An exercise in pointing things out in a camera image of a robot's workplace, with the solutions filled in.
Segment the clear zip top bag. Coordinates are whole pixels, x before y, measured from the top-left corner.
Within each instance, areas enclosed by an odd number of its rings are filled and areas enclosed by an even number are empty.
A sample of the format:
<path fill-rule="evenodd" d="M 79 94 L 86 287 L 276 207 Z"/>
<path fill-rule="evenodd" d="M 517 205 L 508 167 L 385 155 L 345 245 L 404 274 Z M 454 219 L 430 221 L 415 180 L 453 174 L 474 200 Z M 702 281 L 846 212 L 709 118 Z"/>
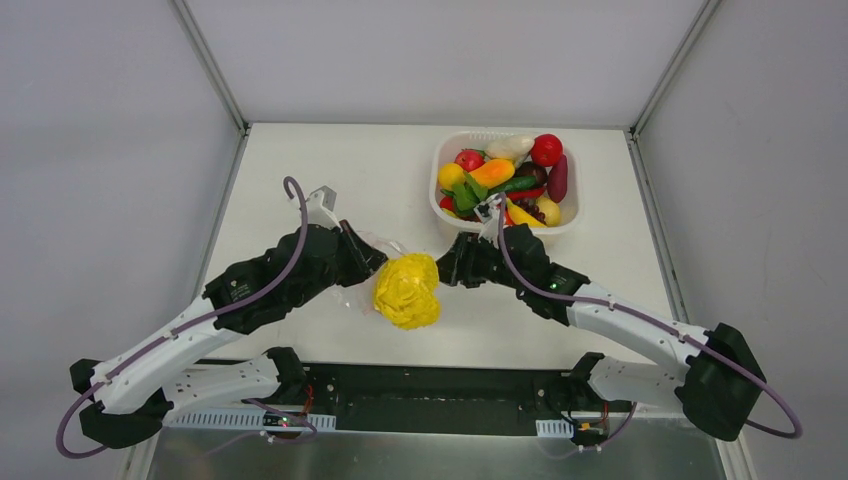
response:
<path fill-rule="evenodd" d="M 409 253 L 409 250 L 399 241 L 380 237 L 373 232 L 357 231 L 357 234 L 371 247 L 381 251 L 389 260 L 394 260 Z M 350 287 L 336 286 L 331 290 L 337 303 L 351 312 L 369 316 L 376 312 L 373 306 L 373 291 L 376 286 L 378 273 L 374 273 L 365 282 Z"/>

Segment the yellow toy cabbage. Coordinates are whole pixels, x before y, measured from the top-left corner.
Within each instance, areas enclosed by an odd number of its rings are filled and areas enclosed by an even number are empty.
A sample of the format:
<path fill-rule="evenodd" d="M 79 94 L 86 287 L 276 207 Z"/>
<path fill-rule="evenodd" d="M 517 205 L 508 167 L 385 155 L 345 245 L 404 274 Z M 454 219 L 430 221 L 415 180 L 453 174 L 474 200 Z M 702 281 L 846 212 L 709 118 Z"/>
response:
<path fill-rule="evenodd" d="M 399 329 L 426 327 L 435 324 L 441 315 L 438 285 L 436 261 L 430 255 L 401 255 L 390 259 L 378 272 L 372 304 Z"/>

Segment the white toy radish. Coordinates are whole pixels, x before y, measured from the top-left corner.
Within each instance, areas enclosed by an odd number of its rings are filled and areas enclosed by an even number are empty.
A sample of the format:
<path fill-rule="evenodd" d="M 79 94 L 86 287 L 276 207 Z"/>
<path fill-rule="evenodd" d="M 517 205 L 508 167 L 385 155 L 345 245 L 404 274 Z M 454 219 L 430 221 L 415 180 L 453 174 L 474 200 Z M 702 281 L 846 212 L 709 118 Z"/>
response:
<path fill-rule="evenodd" d="M 533 135 L 510 135 L 489 142 L 485 154 L 492 159 L 524 159 L 535 144 Z"/>

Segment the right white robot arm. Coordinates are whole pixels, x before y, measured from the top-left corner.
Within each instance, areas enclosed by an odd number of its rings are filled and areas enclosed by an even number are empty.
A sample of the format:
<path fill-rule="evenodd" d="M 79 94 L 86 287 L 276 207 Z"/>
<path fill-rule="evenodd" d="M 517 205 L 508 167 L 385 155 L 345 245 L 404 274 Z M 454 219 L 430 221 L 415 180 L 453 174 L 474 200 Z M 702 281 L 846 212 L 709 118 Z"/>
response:
<path fill-rule="evenodd" d="M 595 333 L 650 361 L 637 365 L 585 354 L 567 384 L 573 405 L 583 410 L 604 400 L 660 405 L 680 410 L 714 438 L 739 437 L 766 380 L 739 330 L 724 323 L 705 330 L 646 321 L 586 275 L 552 261 L 529 228 L 510 227 L 504 240 L 500 250 L 477 234 L 458 234 L 436 262 L 440 281 L 509 287 L 541 318 Z"/>

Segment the yellow toy banana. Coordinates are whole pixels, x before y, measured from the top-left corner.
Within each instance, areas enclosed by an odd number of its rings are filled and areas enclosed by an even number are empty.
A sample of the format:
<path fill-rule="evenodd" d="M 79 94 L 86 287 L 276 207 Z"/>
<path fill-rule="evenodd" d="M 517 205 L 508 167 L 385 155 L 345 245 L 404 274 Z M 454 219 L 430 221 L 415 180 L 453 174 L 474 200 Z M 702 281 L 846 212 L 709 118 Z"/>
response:
<path fill-rule="evenodd" d="M 516 205 L 511 200 L 507 200 L 506 202 L 507 214 L 509 215 L 512 223 L 516 226 L 518 225 L 526 225 L 529 228 L 546 228 L 547 225 L 535 218 L 529 212 Z"/>

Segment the green toy leaf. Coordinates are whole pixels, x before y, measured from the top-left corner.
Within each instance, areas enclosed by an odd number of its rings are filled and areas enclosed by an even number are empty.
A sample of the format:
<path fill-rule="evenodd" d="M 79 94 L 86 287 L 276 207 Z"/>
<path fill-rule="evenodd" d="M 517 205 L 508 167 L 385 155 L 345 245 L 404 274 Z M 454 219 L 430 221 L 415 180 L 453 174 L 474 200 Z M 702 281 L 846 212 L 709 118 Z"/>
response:
<path fill-rule="evenodd" d="M 441 193 L 451 203 L 450 207 L 443 205 L 442 208 L 450 210 L 457 218 L 475 216 L 474 209 L 489 197 L 489 189 L 471 174 L 464 173 L 463 177 L 463 181 L 454 183 L 450 189 L 441 189 Z"/>

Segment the dark toy grapes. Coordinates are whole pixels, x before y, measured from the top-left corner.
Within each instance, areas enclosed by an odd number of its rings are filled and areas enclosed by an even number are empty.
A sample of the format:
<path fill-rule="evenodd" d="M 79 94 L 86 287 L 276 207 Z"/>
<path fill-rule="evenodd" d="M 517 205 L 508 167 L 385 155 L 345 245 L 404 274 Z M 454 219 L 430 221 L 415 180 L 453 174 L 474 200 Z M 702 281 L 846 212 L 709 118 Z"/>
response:
<path fill-rule="evenodd" d="M 514 201 L 515 205 L 520 207 L 530 216 L 532 216 L 537 222 L 545 225 L 545 214 L 540 210 L 540 208 L 536 205 L 535 199 L 520 199 Z"/>

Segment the red toy chili pepper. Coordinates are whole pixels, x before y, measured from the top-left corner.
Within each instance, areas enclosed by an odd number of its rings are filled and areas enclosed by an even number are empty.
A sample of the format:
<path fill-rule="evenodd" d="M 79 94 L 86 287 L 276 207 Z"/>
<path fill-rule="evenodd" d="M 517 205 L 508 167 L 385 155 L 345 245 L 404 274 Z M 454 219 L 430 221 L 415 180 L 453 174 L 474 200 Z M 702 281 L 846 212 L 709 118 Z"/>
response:
<path fill-rule="evenodd" d="M 513 202 L 531 201 L 539 198 L 546 192 L 544 187 L 539 187 L 524 191 L 513 191 L 507 194 L 507 197 Z"/>

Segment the yellow toy pear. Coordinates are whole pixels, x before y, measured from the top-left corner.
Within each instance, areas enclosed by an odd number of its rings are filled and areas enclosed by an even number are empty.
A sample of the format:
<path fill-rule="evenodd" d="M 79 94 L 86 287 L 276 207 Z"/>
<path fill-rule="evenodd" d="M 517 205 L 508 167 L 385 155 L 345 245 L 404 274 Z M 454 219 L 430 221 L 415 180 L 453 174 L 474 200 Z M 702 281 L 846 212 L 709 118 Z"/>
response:
<path fill-rule="evenodd" d="M 536 200 L 535 211 L 538 214 L 539 221 L 547 227 L 559 226 L 562 221 L 559 204 L 546 196 L 541 196 Z"/>

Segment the yellow toy lemon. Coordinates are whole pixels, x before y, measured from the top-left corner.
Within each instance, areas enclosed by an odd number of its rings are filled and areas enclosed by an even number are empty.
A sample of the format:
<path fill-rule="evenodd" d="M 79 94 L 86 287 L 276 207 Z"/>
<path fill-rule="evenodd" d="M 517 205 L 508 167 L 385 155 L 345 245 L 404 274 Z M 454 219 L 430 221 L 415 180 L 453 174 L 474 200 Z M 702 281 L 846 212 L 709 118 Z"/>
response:
<path fill-rule="evenodd" d="M 437 172 L 437 182 L 446 191 L 453 191 L 456 185 L 464 185 L 466 171 L 456 163 L 443 165 Z"/>

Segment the orange toy mango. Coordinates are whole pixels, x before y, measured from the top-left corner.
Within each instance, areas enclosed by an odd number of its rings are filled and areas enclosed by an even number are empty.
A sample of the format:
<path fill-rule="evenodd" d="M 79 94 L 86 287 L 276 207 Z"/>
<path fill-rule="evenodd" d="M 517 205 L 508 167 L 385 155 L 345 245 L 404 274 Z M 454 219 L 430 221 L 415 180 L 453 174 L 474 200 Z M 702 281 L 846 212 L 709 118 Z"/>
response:
<path fill-rule="evenodd" d="M 510 180 L 515 174 L 515 167 L 509 159 L 490 159 L 480 167 L 472 170 L 469 175 L 482 187 L 491 189 Z"/>

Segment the red toy apple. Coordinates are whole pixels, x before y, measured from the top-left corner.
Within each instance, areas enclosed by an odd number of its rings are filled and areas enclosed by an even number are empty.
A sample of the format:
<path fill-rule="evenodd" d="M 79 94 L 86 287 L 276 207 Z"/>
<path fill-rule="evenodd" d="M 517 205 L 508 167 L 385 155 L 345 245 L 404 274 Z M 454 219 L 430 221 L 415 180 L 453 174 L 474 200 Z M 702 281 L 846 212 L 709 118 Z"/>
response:
<path fill-rule="evenodd" d="M 477 149 L 463 149 L 454 159 L 454 163 L 467 172 L 480 168 L 485 162 L 485 154 Z"/>

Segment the purple toy sweet potato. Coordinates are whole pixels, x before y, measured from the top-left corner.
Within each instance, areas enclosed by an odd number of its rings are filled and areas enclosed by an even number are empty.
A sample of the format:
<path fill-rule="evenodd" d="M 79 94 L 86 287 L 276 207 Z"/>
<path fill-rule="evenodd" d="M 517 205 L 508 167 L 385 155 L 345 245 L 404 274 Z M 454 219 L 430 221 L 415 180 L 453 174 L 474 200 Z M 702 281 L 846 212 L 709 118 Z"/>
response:
<path fill-rule="evenodd" d="M 568 176 L 568 157 L 562 154 L 558 162 L 548 173 L 547 196 L 553 202 L 560 203 L 566 197 L 568 192 Z"/>

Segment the white plastic basket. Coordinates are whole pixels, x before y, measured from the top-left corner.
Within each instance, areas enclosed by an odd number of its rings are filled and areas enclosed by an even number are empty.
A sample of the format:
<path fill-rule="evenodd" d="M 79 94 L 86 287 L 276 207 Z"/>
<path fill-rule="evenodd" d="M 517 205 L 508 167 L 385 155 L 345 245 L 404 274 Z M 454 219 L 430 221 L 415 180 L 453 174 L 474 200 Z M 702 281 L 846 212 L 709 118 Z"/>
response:
<path fill-rule="evenodd" d="M 463 147 L 483 149 L 492 141 L 522 134 L 537 136 L 539 132 L 504 129 L 461 130 L 449 134 L 435 148 L 430 168 L 428 199 L 436 215 L 440 231 L 447 240 L 453 240 L 461 231 L 478 233 L 482 228 L 482 224 L 454 218 L 442 210 L 439 202 L 444 198 L 444 195 L 440 191 L 440 184 L 437 180 L 438 170 L 449 162 L 452 162 Z M 567 159 L 568 176 L 566 195 L 563 201 L 558 203 L 563 213 L 561 223 L 558 226 L 548 227 L 547 229 L 532 228 L 533 233 L 546 246 L 554 246 L 567 235 L 574 232 L 585 210 L 581 159 L 573 153 L 568 143 L 564 144 L 564 154 Z"/>

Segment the red toy tomato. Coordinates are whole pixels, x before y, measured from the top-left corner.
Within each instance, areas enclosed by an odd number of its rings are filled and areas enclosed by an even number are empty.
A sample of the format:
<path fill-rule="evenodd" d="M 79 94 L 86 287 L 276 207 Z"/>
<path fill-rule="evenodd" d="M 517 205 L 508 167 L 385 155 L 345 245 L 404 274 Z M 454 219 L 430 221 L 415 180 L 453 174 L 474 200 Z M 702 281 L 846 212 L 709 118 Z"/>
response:
<path fill-rule="evenodd" d="M 542 134 L 534 139 L 530 150 L 531 161 L 538 166 L 549 168 L 556 165 L 564 154 L 561 140 L 553 134 Z"/>

